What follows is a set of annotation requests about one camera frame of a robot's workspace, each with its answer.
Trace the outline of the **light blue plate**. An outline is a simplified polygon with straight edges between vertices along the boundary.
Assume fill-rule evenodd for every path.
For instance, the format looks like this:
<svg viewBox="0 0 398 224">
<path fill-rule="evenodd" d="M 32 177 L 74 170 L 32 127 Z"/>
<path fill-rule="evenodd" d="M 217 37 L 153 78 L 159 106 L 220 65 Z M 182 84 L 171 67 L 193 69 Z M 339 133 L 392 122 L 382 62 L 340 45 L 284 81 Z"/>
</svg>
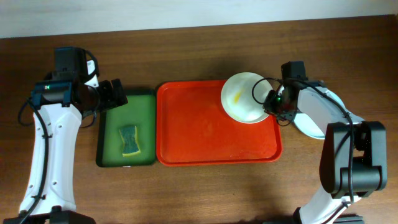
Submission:
<svg viewBox="0 0 398 224">
<path fill-rule="evenodd" d="M 294 125 L 311 138 L 324 139 L 330 123 L 348 124 L 339 107 L 312 88 L 299 91 L 297 106 L 299 113 Z"/>
</svg>

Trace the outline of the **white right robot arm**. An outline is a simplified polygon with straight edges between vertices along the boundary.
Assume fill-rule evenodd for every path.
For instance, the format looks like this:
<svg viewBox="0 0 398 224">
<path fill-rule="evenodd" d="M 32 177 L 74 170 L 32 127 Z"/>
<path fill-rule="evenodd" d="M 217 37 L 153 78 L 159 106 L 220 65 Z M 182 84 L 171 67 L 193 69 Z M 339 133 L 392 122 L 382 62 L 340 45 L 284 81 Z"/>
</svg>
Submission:
<svg viewBox="0 0 398 224">
<path fill-rule="evenodd" d="M 262 102 L 264 111 L 282 121 L 303 113 L 325 135 L 319 175 L 321 186 L 286 223 L 362 223 L 343 212 L 387 184 L 386 129 L 365 121 L 336 101 L 320 82 L 288 78 Z"/>
</svg>

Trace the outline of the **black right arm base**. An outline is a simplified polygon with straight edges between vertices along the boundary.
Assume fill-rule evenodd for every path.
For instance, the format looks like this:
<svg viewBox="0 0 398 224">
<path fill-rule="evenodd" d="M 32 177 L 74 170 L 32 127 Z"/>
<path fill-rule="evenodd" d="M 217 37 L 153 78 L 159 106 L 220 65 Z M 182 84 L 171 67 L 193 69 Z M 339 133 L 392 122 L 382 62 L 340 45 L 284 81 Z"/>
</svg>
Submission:
<svg viewBox="0 0 398 224">
<path fill-rule="evenodd" d="M 362 216 L 343 216 L 333 221 L 333 224 L 364 224 Z"/>
</svg>

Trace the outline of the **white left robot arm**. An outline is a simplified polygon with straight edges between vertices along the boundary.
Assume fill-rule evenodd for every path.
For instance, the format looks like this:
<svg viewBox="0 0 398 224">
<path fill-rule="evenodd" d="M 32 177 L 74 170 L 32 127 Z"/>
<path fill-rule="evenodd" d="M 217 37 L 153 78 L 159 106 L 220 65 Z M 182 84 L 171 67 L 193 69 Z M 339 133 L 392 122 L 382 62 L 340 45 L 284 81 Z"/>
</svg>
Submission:
<svg viewBox="0 0 398 224">
<path fill-rule="evenodd" d="M 73 163 L 84 116 L 127 103 L 121 81 L 38 82 L 27 104 L 34 112 L 35 143 L 30 177 L 19 214 L 5 223 L 94 223 L 76 212 Z"/>
</svg>

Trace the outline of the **yellow green sponge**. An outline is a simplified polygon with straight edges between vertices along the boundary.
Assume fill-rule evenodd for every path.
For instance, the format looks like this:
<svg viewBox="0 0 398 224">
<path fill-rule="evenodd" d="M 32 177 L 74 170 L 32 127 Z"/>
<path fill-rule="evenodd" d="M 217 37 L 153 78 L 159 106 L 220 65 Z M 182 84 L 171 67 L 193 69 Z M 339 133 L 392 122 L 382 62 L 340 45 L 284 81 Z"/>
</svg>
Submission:
<svg viewBox="0 0 398 224">
<path fill-rule="evenodd" d="M 119 130 L 123 142 L 123 157 L 134 156 L 141 153 L 138 141 L 137 126 L 125 126 Z"/>
</svg>

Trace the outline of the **cream white plate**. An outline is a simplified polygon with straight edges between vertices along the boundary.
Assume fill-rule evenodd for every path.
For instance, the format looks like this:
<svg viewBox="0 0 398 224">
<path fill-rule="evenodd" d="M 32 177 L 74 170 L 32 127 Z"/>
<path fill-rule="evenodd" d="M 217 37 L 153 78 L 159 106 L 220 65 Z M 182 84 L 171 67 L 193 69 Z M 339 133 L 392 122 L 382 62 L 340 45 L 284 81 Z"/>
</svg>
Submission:
<svg viewBox="0 0 398 224">
<path fill-rule="evenodd" d="M 225 112 L 234 120 L 254 124 L 265 120 L 269 115 L 264 112 L 262 104 L 273 89 L 267 80 L 251 72 L 233 75 L 222 87 L 221 104 Z"/>
</svg>

